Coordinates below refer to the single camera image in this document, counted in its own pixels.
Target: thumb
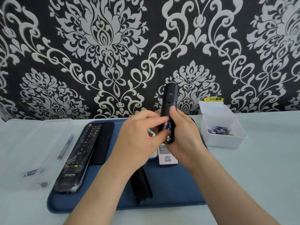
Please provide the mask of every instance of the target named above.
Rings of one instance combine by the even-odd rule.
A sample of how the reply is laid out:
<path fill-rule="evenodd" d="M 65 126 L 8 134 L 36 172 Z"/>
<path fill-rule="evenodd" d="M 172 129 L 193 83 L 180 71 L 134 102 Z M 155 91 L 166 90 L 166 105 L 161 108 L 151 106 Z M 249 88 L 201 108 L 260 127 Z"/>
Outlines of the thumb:
<path fill-rule="evenodd" d="M 155 137 L 152 137 L 152 139 L 155 141 L 156 147 L 161 145 L 165 140 L 167 139 L 167 136 L 169 135 L 170 130 L 163 130 L 156 134 Z"/>
<path fill-rule="evenodd" d="M 175 106 L 170 107 L 169 115 L 173 119 L 175 125 L 178 125 L 180 122 L 184 121 L 183 117 L 181 117 L 177 112 Z"/>

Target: tabletop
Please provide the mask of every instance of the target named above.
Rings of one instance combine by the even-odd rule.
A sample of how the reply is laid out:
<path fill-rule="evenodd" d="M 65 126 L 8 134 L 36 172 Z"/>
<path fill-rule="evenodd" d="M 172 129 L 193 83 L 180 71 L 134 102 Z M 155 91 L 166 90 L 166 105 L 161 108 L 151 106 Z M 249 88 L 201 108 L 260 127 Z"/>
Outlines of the tabletop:
<path fill-rule="evenodd" d="M 191 116 L 200 126 L 201 115 Z M 300 224 L 300 111 L 236 114 L 248 138 L 238 149 L 208 147 L 229 174 L 279 223 Z M 93 119 L 74 120 L 78 138 Z M 52 214 L 47 190 L 0 189 L 1 224 L 63 224 Z M 117 211 L 112 224 L 216 224 L 207 205 Z"/>

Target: black and white patterned wall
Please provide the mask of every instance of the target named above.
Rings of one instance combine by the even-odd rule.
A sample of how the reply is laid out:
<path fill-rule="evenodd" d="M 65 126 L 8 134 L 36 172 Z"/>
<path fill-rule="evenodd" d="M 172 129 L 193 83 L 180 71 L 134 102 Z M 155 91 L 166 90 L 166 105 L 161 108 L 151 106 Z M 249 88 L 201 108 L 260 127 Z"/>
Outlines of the black and white patterned wall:
<path fill-rule="evenodd" d="M 0 118 L 128 117 L 218 96 L 300 109 L 300 0 L 1 0 Z"/>

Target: yellow label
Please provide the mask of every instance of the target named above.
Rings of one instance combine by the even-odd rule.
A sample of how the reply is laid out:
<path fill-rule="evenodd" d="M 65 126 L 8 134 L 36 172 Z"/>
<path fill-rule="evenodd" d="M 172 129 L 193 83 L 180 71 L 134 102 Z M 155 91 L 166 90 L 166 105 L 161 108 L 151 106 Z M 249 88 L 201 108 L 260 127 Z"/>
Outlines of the yellow label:
<path fill-rule="evenodd" d="M 223 98 L 219 98 L 219 97 L 207 97 L 204 98 L 205 102 L 223 102 L 224 99 Z"/>

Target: person's left hand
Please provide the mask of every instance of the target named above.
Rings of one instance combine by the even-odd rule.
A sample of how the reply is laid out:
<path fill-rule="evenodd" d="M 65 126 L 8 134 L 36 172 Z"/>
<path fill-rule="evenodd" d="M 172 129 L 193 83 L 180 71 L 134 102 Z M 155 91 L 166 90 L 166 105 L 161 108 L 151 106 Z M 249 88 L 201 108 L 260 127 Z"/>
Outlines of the person's left hand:
<path fill-rule="evenodd" d="M 149 128 L 166 123 L 169 117 L 160 117 L 158 113 L 143 110 L 124 121 L 115 146 L 107 161 L 116 166 L 135 172 L 143 166 L 159 145 L 167 138 L 169 130 L 164 130 L 152 137 Z"/>

